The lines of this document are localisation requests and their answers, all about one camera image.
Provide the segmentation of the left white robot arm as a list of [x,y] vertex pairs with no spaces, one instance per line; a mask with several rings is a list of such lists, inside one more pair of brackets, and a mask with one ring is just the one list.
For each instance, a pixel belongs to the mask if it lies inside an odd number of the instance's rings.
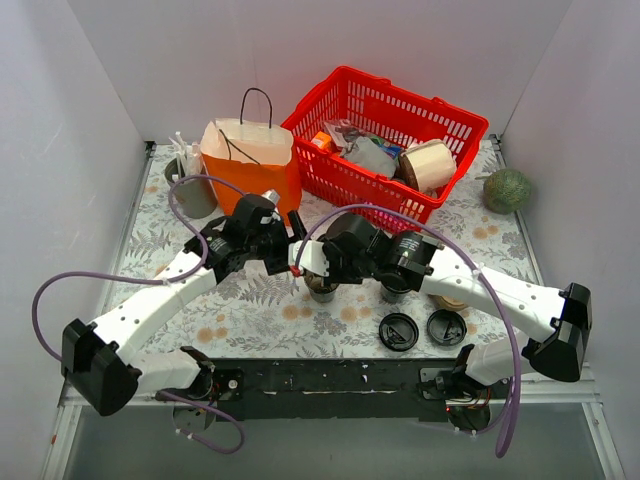
[[210,221],[185,243],[151,283],[106,314],[76,319],[62,335],[62,372],[102,416],[135,395],[168,389],[203,400],[215,387],[213,362],[194,347],[167,354],[140,350],[192,300],[214,289],[249,260],[270,275],[290,269],[289,247],[307,231],[298,212],[281,215],[268,194],[242,196],[229,216]]

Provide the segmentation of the black paper coffee cup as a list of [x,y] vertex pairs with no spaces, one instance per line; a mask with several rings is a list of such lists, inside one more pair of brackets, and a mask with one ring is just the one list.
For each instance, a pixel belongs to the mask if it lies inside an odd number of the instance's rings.
[[390,304],[397,304],[401,302],[409,292],[409,288],[398,289],[385,284],[381,285],[381,296]]

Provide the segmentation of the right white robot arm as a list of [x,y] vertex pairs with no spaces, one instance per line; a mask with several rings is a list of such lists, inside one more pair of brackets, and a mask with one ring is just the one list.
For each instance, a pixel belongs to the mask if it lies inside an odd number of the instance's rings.
[[509,321],[506,338],[464,347],[451,370],[428,381],[448,397],[475,397],[523,373],[566,383],[581,377],[592,326],[591,292],[581,284],[558,289],[522,281],[416,231],[389,235],[355,213],[340,215],[304,251],[313,259],[309,270],[326,283],[371,278],[391,291],[450,297]]

